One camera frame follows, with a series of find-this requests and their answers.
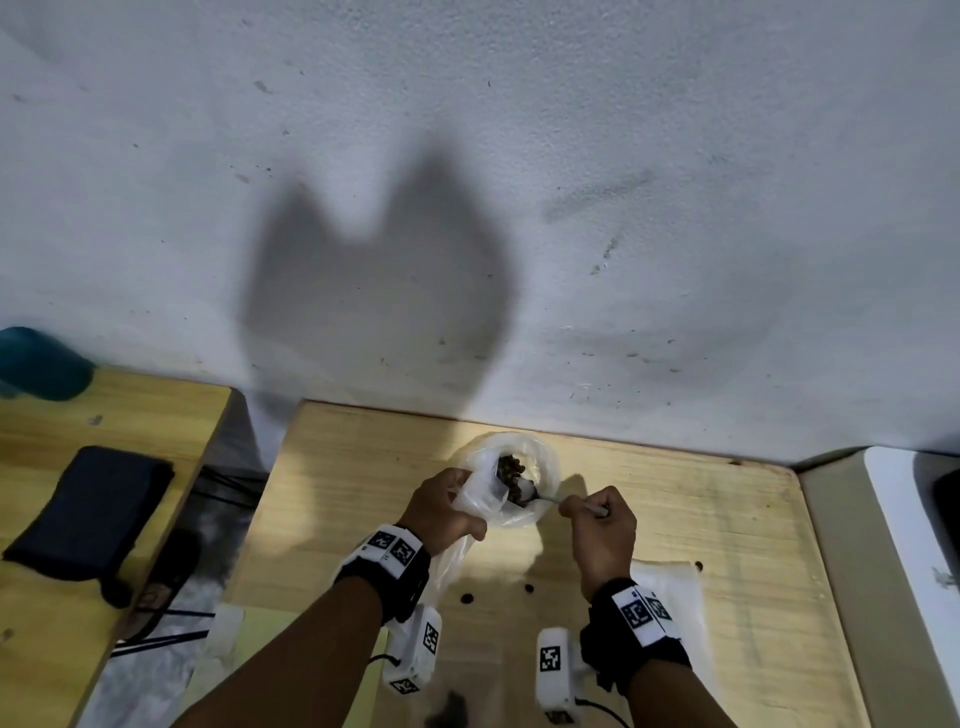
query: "black wrist strap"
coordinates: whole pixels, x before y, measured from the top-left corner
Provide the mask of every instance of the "black wrist strap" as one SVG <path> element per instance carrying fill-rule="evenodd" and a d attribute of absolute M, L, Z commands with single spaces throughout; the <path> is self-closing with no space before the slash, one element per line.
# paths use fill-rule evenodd
<path fill-rule="evenodd" d="M 367 581 L 380 597 L 381 624 L 404 622 L 414 613 L 430 578 L 430 554 L 406 528 L 385 523 L 348 556 L 334 583 L 348 576 Z"/>
<path fill-rule="evenodd" d="M 690 667 L 680 630 L 652 591 L 633 579 L 613 579 L 593 597 L 590 623 L 580 632 L 584 662 L 597 671 L 597 685 L 626 696 L 630 681 L 650 660 Z"/>

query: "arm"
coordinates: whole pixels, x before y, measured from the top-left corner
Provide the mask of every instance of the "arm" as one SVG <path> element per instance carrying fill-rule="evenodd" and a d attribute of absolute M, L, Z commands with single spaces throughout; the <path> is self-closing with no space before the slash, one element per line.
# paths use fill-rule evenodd
<path fill-rule="evenodd" d="M 469 472 L 448 468 L 425 480 L 397 525 L 435 556 L 467 534 L 483 541 L 487 523 L 454 511 L 450 491 Z M 334 584 L 275 640 L 191 707 L 175 728 L 336 728 L 360 687 L 380 631 L 376 590 L 349 576 Z"/>
<path fill-rule="evenodd" d="M 593 603 L 602 586 L 613 579 L 630 578 L 634 557 L 636 517 L 616 488 L 608 487 L 587 501 L 610 510 L 597 519 L 584 499 L 568 497 L 560 514 L 573 521 L 573 558 L 580 568 L 580 591 Z M 630 678 L 626 691 L 634 726 L 647 728 L 735 728 L 692 669 L 652 659 Z"/>

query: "hand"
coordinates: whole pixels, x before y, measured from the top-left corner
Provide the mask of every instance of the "hand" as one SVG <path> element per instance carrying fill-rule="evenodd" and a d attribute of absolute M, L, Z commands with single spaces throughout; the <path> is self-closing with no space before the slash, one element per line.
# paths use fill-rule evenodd
<path fill-rule="evenodd" d="M 424 480 L 410 496 L 407 510 L 396 522 L 401 528 L 413 531 L 431 556 L 452 546 L 463 536 L 483 541 L 487 536 L 487 522 L 450 506 L 456 497 L 454 489 L 467 482 L 470 471 L 447 468 Z"/>
<path fill-rule="evenodd" d="M 630 578 L 636 516 L 613 486 L 587 496 L 587 501 L 607 506 L 610 514 L 598 519 L 583 498 L 569 496 L 560 504 L 560 515 L 573 520 L 573 560 L 580 567 L 580 591 L 592 602 L 597 590 L 611 579 Z"/>

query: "white wall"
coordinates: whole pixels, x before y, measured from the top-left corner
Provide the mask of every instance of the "white wall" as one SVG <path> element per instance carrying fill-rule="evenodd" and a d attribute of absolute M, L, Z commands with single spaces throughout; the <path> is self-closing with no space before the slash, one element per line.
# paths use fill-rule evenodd
<path fill-rule="evenodd" d="M 960 449 L 960 5 L 555 5 L 0 0 L 0 324 L 278 420 Z"/>

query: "light wood tabletop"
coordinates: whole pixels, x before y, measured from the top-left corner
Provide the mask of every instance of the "light wood tabletop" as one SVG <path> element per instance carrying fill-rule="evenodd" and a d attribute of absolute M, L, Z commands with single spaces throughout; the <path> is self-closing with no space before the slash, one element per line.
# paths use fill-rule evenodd
<path fill-rule="evenodd" d="M 139 591 L 229 395 L 227 387 L 98 369 L 70 401 L 0 401 L 0 549 L 40 512 L 81 447 L 163 458 L 176 475 L 120 570 Z M 104 602 L 96 581 L 56 581 L 0 562 L 0 725 L 72 725 L 125 616 Z"/>
<path fill-rule="evenodd" d="M 226 601 L 300 612 L 350 550 L 394 522 L 426 477 L 504 428 L 305 402 L 288 429 Z M 635 558 L 701 562 L 721 700 L 747 726 L 869 725 L 796 476 L 664 449 L 541 434 L 563 467 L 561 495 L 615 485 L 637 517 Z M 531 593 L 526 585 L 533 587 Z M 464 604 L 461 597 L 471 594 Z M 534 699 L 543 627 L 587 623 L 569 523 L 493 529 L 440 604 L 438 679 L 486 700 L 490 724 L 545 725 Z M 618 697 L 592 694 L 608 705 Z M 625 710 L 622 704 L 618 710 Z M 382 690 L 374 725 L 414 725 Z M 483 724 L 474 720 L 470 725 Z M 610 725 L 603 714 L 587 725 Z"/>

